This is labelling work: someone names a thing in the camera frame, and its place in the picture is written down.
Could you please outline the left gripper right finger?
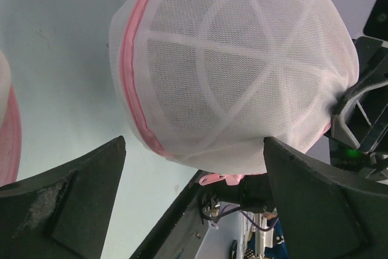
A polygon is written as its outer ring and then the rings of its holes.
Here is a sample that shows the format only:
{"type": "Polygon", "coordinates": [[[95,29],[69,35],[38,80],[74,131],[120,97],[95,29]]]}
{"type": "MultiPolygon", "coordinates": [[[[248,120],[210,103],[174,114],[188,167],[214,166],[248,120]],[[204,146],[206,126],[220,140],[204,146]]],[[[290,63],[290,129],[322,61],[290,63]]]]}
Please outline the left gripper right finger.
{"type": "Polygon", "coordinates": [[[387,258],[387,185],[276,138],[264,157],[289,258],[387,258]]]}

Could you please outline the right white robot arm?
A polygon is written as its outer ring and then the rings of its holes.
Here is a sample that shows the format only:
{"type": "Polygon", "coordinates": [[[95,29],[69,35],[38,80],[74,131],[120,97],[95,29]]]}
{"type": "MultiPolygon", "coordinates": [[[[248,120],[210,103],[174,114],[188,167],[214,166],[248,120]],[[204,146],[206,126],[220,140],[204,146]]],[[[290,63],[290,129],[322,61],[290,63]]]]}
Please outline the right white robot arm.
{"type": "Polygon", "coordinates": [[[376,0],[353,40],[358,82],[332,115],[330,164],[374,182],[387,183],[387,0],[376,0]]]}

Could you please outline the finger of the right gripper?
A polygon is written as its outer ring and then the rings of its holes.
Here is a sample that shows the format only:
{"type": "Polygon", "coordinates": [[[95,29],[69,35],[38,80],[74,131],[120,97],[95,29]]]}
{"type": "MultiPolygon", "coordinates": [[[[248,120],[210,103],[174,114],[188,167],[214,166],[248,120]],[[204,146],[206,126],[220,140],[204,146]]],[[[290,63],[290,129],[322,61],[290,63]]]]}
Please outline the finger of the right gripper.
{"type": "Polygon", "coordinates": [[[330,138],[355,150],[380,150],[387,135],[387,80],[349,89],[331,117],[330,138]]]}

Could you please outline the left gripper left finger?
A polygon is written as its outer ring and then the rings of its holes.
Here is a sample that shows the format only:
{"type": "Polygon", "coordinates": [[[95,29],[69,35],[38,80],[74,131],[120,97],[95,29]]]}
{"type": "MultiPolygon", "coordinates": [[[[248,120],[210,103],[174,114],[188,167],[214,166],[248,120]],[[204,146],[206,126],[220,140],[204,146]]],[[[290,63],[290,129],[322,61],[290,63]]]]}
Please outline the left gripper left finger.
{"type": "Polygon", "coordinates": [[[1,187],[1,258],[100,258],[125,161],[112,139],[1,187]]]}

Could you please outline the round mesh laundry bag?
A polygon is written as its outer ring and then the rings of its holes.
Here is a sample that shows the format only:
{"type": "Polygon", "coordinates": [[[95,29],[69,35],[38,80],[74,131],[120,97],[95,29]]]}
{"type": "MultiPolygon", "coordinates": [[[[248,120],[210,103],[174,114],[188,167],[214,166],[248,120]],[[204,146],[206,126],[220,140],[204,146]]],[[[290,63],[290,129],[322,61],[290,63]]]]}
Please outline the round mesh laundry bag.
{"type": "Polygon", "coordinates": [[[306,153],[359,78],[331,0],[127,0],[109,55],[133,134],[201,185],[266,173],[267,137],[306,153]]]}

